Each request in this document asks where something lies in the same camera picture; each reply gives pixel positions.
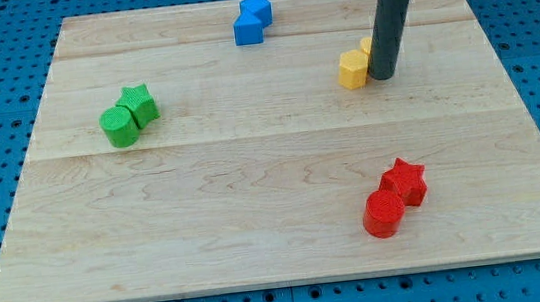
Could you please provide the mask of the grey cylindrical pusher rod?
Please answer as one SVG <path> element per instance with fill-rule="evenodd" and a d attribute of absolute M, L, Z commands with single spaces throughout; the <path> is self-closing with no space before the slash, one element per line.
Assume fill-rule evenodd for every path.
<path fill-rule="evenodd" d="M 377 0 L 369 59 L 374 80 L 394 76 L 410 0 Z"/>

